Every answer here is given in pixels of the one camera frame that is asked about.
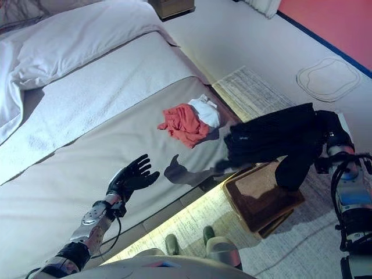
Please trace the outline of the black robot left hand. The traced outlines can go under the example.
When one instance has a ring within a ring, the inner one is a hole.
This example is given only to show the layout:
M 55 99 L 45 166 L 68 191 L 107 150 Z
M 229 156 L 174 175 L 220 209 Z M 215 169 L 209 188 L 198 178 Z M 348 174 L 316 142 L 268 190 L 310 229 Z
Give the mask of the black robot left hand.
M 160 176 L 159 171 L 151 172 L 150 158 L 144 154 L 119 170 L 109 183 L 107 195 L 115 194 L 127 202 L 134 191 L 152 185 Z

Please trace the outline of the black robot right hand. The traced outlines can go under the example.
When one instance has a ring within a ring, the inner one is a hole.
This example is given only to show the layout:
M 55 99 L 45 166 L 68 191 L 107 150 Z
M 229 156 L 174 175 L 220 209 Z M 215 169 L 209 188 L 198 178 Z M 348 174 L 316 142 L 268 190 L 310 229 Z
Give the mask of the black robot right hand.
M 336 113 L 318 110 L 316 111 L 316 117 L 323 133 L 327 152 L 334 146 L 345 145 L 347 140 Z

